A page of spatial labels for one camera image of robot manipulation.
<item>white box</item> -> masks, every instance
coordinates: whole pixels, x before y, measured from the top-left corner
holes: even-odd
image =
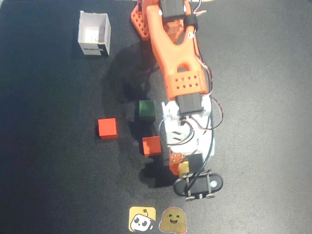
[[[85,55],[109,55],[111,25],[108,15],[80,11],[78,43]]]

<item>emoji sticker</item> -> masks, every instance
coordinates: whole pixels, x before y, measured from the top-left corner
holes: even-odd
[[[129,211],[129,230],[147,232],[155,226],[156,210],[154,207],[131,207]]]
[[[163,233],[184,234],[187,232],[186,215],[178,207],[170,207],[164,211],[159,223],[159,230]]]

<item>wire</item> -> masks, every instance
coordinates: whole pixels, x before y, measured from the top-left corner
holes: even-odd
[[[211,126],[214,125],[214,118],[213,118],[213,110],[211,109],[210,111],[210,121],[211,121]],[[200,167],[199,171],[196,173],[196,175],[194,176],[194,179],[192,179],[192,181],[190,182],[189,185],[186,185],[186,190],[190,190],[192,188],[192,186],[195,184],[196,180],[198,179],[199,175],[203,172],[208,160],[210,159],[211,156],[211,151],[213,150],[213,141],[214,141],[214,137],[215,137],[215,132],[214,129],[211,129],[211,141],[210,141],[210,147],[209,147],[209,151],[207,154],[207,157],[205,159],[205,161],[203,162],[202,166]]]
[[[198,52],[199,54],[197,54],[197,51],[196,51],[196,47],[195,47],[195,33],[196,33],[196,29],[194,30],[193,34],[194,34],[194,37],[193,37],[193,45],[194,45],[194,51],[195,51],[195,55],[196,55],[196,59],[197,61],[199,62],[199,64],[205,69],[206,71],[206,74],[208,76],[208,87],[209,87],[209,91],[208,91],[208,95],[211,95],[212,91],[213,91],[213,76],[212,76],[212,73],[211,73],[211,70],[210,68],[207,66],[206,62],[205,62],[205,59],[202,55],[202,52],[201,52],[201,49],[200,49],[200,46],[198,44],[198,41],[196,41],[197,43],[197,47],[198,47]]]
[[[200,5],[201,5],[201,1],[202,1],[202,0],[199,0],[199,1],[198,1],[197,6],[196,6],[195,9],[193,10],[193,14],[195,14],[196,11],[199,9],[199,7],[200,7]]]
[[[207,10],[201,10],[201,11],[197,11],[194,13],[194,15],[196,15],[197,17],[204,14],[204,13],[207,13]]]
[[[183,181],[183,178],[179,178],[177,179],[174,184],[173,184],[173,188],[174,188],[174,192],[179,195],[179,196],[186,196],[186,194],[181,194],[179,193],[177,190],[176,190],[176,185],[180,182],[180,181]]]
[[[215,98],[213,98],[213,97],[212,97],[211,99],[218,105],[219,111],[220,111],[220,114],[221,114],[221,120],[220,120],[220,122],[218,123],[218,125],[216,125],[215,127],[212,127],[212,128],[208,128],[208,127],[204,128],[204,127],[202,127],[202,126],[200,125],[200,123],[199,123],[195,118],[193,118],[193,117],[191,116],[191,119],[194,120],[194,121],[196,122],[196,124],[199,126],[199,128],[202,129],[202,130],[206,130],[206,131],[209,131],[209,130],[212,130],[212,129],[216,129],[217,127],[219,127],[220,124],[221,124],[222,121],[223,121],[223,118],[224,118],[223,109],[222,109],[220,103],[219,103]]]
[[[163,122],[164,122],[164,120],[162,120],[162,121],[159,123],[159,126],[158,126],[158,132],[159,132],[159,134],[161,133],[161,126],[162,126]],[[175,146],[175,145],[184,145],[184,144],[190,142],[190,141],[194,138],[194,136],[195,136],[195,131],[194,131],[194,128],[192,127],[192,125],[190,124],[190,122],[187,121],[186,119],[181,120],[181,122],[185,122],[185,123],[187,123],[187,124],[190,126],[190,132],[189,132],[189,134],[188,134],[183,140],[181,140],[179,143],[176,143],[176,144],[167,144],[167,145],[171,145],[171,146]]]

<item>hole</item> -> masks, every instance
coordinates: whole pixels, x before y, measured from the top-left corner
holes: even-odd
[[[187,72],[189,69],[187,69],[186,66],[180,66],[177,68],[177,72]]]

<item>hugging face emoji sticker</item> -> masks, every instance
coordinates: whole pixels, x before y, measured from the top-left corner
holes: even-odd
[[[187,232],[186,215],[178,207],[170,207],[162,214],[159,230],[163,233],[184,234]]]

